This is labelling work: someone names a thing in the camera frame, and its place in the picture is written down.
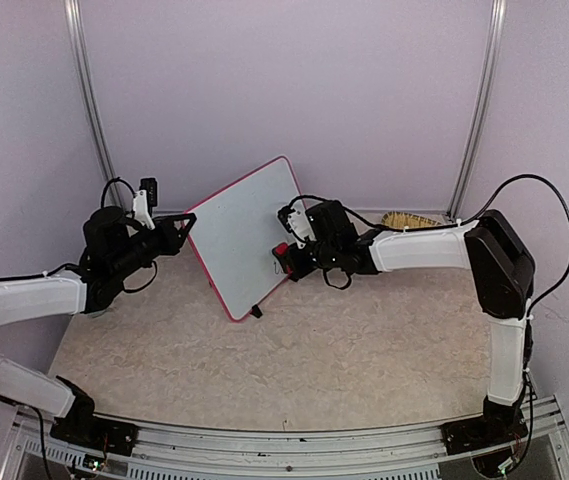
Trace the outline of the red black whiteboard eraser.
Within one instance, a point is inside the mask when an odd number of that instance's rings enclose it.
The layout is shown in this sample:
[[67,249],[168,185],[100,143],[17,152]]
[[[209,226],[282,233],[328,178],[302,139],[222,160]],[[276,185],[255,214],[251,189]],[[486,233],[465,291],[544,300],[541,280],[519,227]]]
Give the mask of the red black whiteboard eraser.
[[277,260],[282,260],[286,257],[289,245],[286,242],[278,244],[272,249],[272,253]]

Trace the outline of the pink framed whiteboard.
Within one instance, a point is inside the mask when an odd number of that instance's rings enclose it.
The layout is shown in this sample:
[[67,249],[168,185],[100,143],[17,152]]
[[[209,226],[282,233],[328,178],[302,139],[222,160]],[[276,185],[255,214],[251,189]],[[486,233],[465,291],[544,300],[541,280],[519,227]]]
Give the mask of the pink framed whiteboard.
[[252,315],[288,279],[272,253],[292,242],[277,212],[300,194],[279,156],[187,210],[196,217],[189,243],[230,321]]

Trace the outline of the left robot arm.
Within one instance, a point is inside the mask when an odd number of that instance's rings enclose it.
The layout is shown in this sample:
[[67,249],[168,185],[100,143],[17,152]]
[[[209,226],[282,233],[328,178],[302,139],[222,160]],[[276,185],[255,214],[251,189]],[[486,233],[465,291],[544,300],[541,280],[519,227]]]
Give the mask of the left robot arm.
[[[156,268],[160,256],[175,256],[195,225],[193,213],[151,218],[127,215],[117,206],[95,211],[83,226],[85,251],[78,264],[52,272],[0,279],[0,327],[45,317],[106,310],[128,277]],[[92,400],[59,379],[0,356],[0,397],[64,418],[66,430],[85,445],[104,434]]]

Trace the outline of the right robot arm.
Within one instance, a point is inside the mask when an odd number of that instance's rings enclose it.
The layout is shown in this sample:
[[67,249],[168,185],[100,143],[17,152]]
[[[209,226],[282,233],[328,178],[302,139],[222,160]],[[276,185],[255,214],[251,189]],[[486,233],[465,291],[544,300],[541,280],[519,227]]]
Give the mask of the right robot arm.
[[294,238],[272,250],[293,281],[315,270],[337,269],[346,277],[395,270],[450,268],[471,272],[481,311],[491,334],[491,362],[484,413],[475,433],[487,444],[499,442],[515,424],[522,402],[532,340],[535,262],[506,218],[488,210],[478,219],[418,229],[373,224],[358,233],[337,200],[304,211],[282,207],[278,220]]

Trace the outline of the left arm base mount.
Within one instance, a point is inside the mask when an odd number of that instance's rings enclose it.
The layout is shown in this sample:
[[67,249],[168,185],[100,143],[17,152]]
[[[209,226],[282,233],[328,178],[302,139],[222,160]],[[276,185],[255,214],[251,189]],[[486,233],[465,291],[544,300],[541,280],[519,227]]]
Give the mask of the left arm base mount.
[[130,457],[138,437],[138,427],[129,422],[109,420],[95,415],[95,401],[80,387],[61,376],[74,401],[66,416],[56,417],[50,429],[52,438],[99,450],[103,454]]

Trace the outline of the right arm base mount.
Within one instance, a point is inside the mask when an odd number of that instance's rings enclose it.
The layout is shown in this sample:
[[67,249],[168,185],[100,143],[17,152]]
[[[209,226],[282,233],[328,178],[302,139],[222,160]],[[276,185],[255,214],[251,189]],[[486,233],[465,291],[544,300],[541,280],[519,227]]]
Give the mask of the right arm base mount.
[[482,414],[444,423],[440,429],[448,455],[481,450],[528,435],[522,400],[502,405],[484,398]]

